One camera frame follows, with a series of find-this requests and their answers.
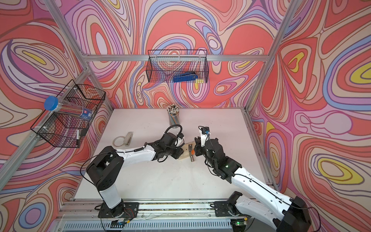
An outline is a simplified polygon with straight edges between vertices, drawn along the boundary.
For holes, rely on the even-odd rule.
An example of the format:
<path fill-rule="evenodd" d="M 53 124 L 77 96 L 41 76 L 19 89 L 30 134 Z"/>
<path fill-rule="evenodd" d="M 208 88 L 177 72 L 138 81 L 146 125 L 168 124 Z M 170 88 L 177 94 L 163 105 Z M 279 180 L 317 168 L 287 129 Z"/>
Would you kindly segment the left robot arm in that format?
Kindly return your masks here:
<path fill-rule="evenodd" d="M 159 140 L 139 148 L 118 150 L 108 146 L 87 166 L 86 173 L 104 205 L 111 212 L 121 214 L 125 207 L 116 187 L 121 169 L 147 161 L 164 162 L 169 156 L 178 159 L 184 152 L 183 145 L 184 135 L 181 132 L 177 135 L 166 132 Z"/>

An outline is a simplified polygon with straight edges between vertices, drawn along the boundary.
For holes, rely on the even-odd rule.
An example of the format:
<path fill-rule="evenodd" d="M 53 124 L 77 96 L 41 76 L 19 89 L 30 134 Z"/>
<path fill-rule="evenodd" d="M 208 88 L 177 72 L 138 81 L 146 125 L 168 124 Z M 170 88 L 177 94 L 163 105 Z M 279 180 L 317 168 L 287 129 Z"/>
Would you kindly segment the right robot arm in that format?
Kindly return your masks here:
<path fill-rule="evenodd" d="M 205 157 L 213 175 L 226 180 L 253 197 L 235 191 L 228 200 L 214 202 L 217 216 L 251 216 L 277 232 L 307 232 L 312 221 L 309 209 L 300 197 L 286 196 L 249 173 L 240 163 L 225 155 L 218 139 L 195 138 L 195 155 Z"/>

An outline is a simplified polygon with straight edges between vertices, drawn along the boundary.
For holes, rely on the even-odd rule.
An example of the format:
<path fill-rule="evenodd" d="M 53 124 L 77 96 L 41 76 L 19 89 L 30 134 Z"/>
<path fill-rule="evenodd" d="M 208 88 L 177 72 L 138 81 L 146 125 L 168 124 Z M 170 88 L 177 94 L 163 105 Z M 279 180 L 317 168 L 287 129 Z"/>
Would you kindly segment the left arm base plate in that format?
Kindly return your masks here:
<path fill-rule="evenodd" d="M 98 218 L 126 218 L 133 219 L 138 215 L 139 203 L 121 202 L 113 209 L 110 209 L 106 202 L 100 207 Z"/>

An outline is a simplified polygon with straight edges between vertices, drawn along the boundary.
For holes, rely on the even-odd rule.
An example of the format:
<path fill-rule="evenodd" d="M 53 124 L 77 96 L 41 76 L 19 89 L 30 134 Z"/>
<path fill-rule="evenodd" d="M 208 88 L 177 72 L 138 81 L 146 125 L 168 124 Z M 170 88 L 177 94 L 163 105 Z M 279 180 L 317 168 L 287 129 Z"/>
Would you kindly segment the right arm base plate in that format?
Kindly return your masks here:
<path fill-rule="evenodd" d="M 244 217 L 251 218 L 250 215 L 243 214 L 237 210 L 237 207 L 227 201 L 216 201 L 210 204 L 214 209 L 216 217 Z"/>

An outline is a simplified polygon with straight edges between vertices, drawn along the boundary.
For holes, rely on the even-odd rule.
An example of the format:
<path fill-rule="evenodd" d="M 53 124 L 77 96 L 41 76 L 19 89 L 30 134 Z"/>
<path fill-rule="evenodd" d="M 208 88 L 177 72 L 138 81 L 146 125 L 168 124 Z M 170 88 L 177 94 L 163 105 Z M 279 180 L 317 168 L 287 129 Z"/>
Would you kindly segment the wooden block with nails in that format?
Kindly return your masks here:
<path fill-rule="evenodd" d="M 182 146 L 182 149 L 183 149 L 183 154 L 178 158 L 178 160 L 183 160 L 183 159 L 190 159 L 189 158 L 189 154 L 188 154 L 188 145 L 190 143 L 186 143 Z"/>

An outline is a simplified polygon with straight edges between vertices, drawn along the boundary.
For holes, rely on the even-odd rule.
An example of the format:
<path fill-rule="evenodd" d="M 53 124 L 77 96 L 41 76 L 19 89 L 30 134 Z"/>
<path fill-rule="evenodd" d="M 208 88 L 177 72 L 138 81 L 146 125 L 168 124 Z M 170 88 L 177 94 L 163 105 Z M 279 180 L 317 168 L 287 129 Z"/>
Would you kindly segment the claw hammer orange black handle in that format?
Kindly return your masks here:
<path fill-rule="evenodd" d="M 191 162 L 194 162 L 195 161 L 195 158 L 194 158 L 194 143 L 190 143 L 188 145 L 188 154 L 189 154 L 189 158 L 190 158 L 190 161 Z"/>

